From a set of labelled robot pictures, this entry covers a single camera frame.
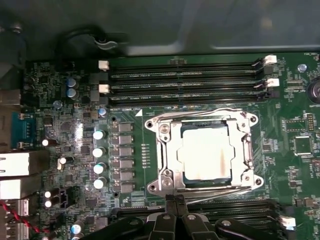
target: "red and black wire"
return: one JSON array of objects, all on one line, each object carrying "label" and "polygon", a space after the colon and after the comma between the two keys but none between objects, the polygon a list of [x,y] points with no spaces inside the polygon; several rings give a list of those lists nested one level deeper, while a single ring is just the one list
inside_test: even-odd
[{"label": "red and black wire", "polygon": [[25,217],[20,216],[14,209],[9,207],[9,205],[7,205],[4,201],[0,200],[0,205],[3,207],[3,209],[6,212],[11,213],[13,215],[13,217],[15,218],[15,220],[23,223],[28,228],[33,229],[36,233],[49,233],[50,232],[48,229],[40,229],[39,227],[32,225]]}]

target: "capacitor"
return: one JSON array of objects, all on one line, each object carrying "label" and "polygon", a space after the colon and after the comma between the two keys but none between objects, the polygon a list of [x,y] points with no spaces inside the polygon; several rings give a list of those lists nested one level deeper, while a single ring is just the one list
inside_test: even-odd
[{"label": "capacitor", "polygon": [[85,224],[80,221],[80,220],[77,220],[74,222],[74,224],[71,226],[71,233],[77,235],[79,233],[81,233],[81,231],[85,229]]},{"label": "capacitor", "polygon": [[320,104],[320,77],[316,77],[309,83],[306,94],[311,102]]},{"label": "capacitor", "polygon": [[53,240],[58,236],[58,233],[56,231],[50,232],[47,236],[44,236],[41,238],[41,240]]},{"label": "capacitor", "polygon": [[107,168],[107,165],[104,162],[99,162],[93,167],[93,172],[95,174],[102,174]]},{"label": "capacitor", "polygon": [[53,189],[46,191],[44,193],[44,197],[49,199],[51,197],[54,197],[60,193],[60,188],[59,187],[54,187]]},{"label": "capacitor", "polygon": [[97,130],[97,131],[95,131],[95,132],[93,133],[93,138],[94,138],[95,140],[104,139],[105,136],[106,136],[106,133],[105,133],[105,131],[103,131],[103,130]]},{"label": "capacitor", "polygon": [[72,77],[69,77],[69,78],[66,80],[66,85],[67,85],[69,88],[74,88],[74,89],[76,89],[76,88],[79,86],[78,82],[77,82],[74,78],[72,78]]},{"label": "capacitor", "polygon": [[58,145],[58,141],[55,139],[44,139],[42,140],[42,145],[44,147],[55,147]]},{"label": "capacitor", "polygon": [[74,158],[72,156],[64,156],[59,158],[59,163],[64,164],[72,164],[74,162]]},{"label": "capacitor", "polygon": [[60,109],[62,108],[62,102],[59,101],[59,100],[56,100],[53,102],[52,106],[55,108],[55,109]]},{"label": "capacitor", "polygon": [[99,108],[98,110],[98,114],[101,116],[101,117],[104,117],[106,114],[107,114],[107,110],[103,107]]},{"label": "capacitor", "polygon": [[92,155],[95,157],[95,158],[100,158],[102,157],[104,154],[106,153],[106,149],[102,146],[98,147],[98,148],[95,148],[93,149],[92,151]]},{"label": "capacitor", "polygon": [[79,239],[82,239],[85,235],[80,232],[79,234],[76,234],[73,236],[73,238],[71,238],[71,240],[79,240]]},{"label": "capacitor", "polygon": [[103,176],[99,177],[93,182],[95,189],[102,189],[107,184],[107,179]]},{"label": "capacitor", "polygon": [[66,91],[66,96],[71,98],[72,100],[76,100],[79,97],[79,92],[73,88],[69,88]]},{"label": "capacitor", "polygon": [[45,201],[44,205],[46,208],[51,208],[52,206],[60,203],[60,197],[59,196],[54,196],[50,200]]}]

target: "black cable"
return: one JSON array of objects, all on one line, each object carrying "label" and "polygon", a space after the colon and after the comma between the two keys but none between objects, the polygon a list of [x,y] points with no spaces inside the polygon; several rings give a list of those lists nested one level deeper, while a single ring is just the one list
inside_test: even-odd
[{"label": "black cable", "polygon": [[62,33],[57,40],[54,55],[60,61],[63,58],[63,47],[72,38],[80,35],[91,35],[96,41],[105,41],[106,33],[98,26],[88,25]]}]

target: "motherboard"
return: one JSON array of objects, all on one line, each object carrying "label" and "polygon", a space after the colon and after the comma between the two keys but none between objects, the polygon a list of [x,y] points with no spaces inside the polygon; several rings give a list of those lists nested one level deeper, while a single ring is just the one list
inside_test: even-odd
[{"label": "motherboard", "polygon": [[320,239],[319,77],[313,52],[28,62],[23,89],[1,93],[0,199],[46,231],[3,239],[77,240],[176,193],[212,224],[268,231],[277,209],[279,239]]}]

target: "blue capacitor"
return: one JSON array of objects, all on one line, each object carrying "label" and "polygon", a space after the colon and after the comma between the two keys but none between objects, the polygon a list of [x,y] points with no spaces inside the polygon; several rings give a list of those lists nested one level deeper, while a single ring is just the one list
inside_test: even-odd
[{"label": "blue capacitor", "polygon": [[69,88],[73,88],[77,85],[77,81],[72,78],[72,77],[69,77],[67,80],[66,80],[66,85],[69,87]]},{"label": "blue capacitor", "polygon": [[79,234],[84,229],[85,225],[82,221],[77,220],[75,223],[71,226],[71,233],[73,234]]},{"label": "blue capacitor", "polygon": [[67,91],[66,91],[66,96],[71,98],[71,99],[77,99],[79,97],[79,92],[73,88],[69,88]]},{"label": "blue capacitor", "polygon": [[99,110],[98,110],[99,115],[104,116],[104,115],[106,115],[106,113],[107,113],[107,110],[105,108],[103,108],[103,107],[99,108]]}]

